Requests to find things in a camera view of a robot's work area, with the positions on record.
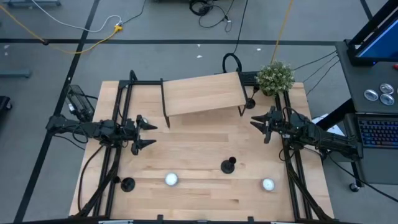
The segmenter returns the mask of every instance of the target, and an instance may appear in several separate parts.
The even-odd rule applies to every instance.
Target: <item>silver button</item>
[[[380,91],[385,94],[392,94],[394,92],[394,88],[387,83],[383,83],[380,85]]]
[[[378,93],[376,93],[376,91],[374,91],[374,90],[365,90],[363,95],[365,96],[365,98],[367,100],[370,100],[370,101],[376,101],[379,98]]]
[[[395,102],[394,97],[392,97],[391,95],[388,95],[388,94],[382,94],[380,96],[380,101],[381,101],[381,103],[383,103],[384,105],[387,105],[387,106],[391,106]]]

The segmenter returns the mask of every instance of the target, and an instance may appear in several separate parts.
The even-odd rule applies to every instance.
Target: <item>wooden board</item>
[[[99,94],[95,120],[110,119],[117,82],[104,82]],[[295,84],[291,102],[299,112],[308,112],[303,86]],[[132,177],[136,188],[125,193],[116,186],[111,218],[155,220],[163,214],[166,220],[241,220],[253,216],[256,221],[293,221],[292,204],[285,164],[279,160],[280,136],[273,134],[269,144],[250,122],[250,117],[268,112],[274,99],[261,92],[255,95],[256,107],[243,117],[237,108],[224,108],[170,118],[167,128],[162,114],[160,86],[134,86],[129,117],[142,114],[157,130],[143,131],[142,139],[157,142],[133,156],[130,146],[123,149],[118,175]],[[98,148],[98,142],[87,144],[84,164]],[[103,152],[88,165],[83,180],[82,204],[98,186]],[[230,156],[237,158],[235,171],[224,174],[220,164]],[[316,155],[303,152],[307,187],[325,212],[333,216],[322,164]],[[168,172],[180,180],[176,187],[164,184]],[[272,178],[273,192],[261,189],[263,178]],[[70,213],[77,212],[76,196]],[[103,194],[104,213],[108,191]]]
[[[167,116],[246,103],[237,72],[164,82]]]

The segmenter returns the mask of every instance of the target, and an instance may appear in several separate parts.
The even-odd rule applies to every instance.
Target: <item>wooden table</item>
[[[111,119],[117,86],[118,82],[103,82],[94,121]],[[246,89],[252,93],[252,87]],[[132,89],[129,118],[141,114],[157,126],[158,129],[141,134],[142,139],[157,142],[138,156],[131,154],[130,146],[123,149],[118,176],[134,178],[136,188],[125,193],[116,185],[111,218],[155,220],[162,214],[165,220],[246,221],[248,216],[255,221],[294,220],[285,164],[278,158],[282,149],[280,136],[273,134],[270,143],[263,144],[264,136],[249,124],[251,116],[262,115],[275,105],[272,97],[257,93],[256,107],[246,110],[243,117],[237,107],[170,117],[169,129],[160,94],[158,85],[134,85]],[[303,84],[296,83],[289,95],[292,107],[310,117]],[[82,166],[98,146],[98,141],[90,139]],[[88,165],[82,205],[98,186],[103,156],[104,149]],[[230,156],[236,157],[236,168],[232,174],[224,174],[220,164]],[[308,190],[333,217],[319,157],[302,151],[302,162]],[[164,183],[168,172],[179,176],[177,186]],[[261,180],[266,177],[275,181],[273,192],[261,188]],[[77,212],[77,189],[76,186],[70,214]],[[106,190],[100,214],[104,213],[107,194]],[[305,217],[300,194],[298,200],[301,216]]]

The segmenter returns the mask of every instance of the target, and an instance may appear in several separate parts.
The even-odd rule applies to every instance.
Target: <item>round button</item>
[[[378,93],[376,93],[376,91],[374,91],[374,90],[365,90],[363,95],[365,96],[365,98],[367,100],[370,100],[370,101],[376,101],[379,98]]]
[[[387,106],[391,106],[395,102],[394,97],[392,97],[391,95],[388,95],[388,94],[382,94],[380,96],[380,101],[381,101],[381,103],[383,103],[384,105],[387,105]]]
[[[380,91],[385,94],[392,94],[394,92],[394,88],[387,83],[383,83],[380,85]]]
[[[174,186],[178,182],[178,177],[174,173],[169,173],[169,174],[166,175],[165,182],[169,186]]]
[[[262,188],[266,191],[273,191],[275,189],[275,183],[270,178],[262,180]]]

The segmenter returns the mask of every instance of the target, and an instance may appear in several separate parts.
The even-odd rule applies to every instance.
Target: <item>computer monitor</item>
[[[388,1],[348,43],[348,55],[355,66],[377,62],[398,62],[398,1]]]

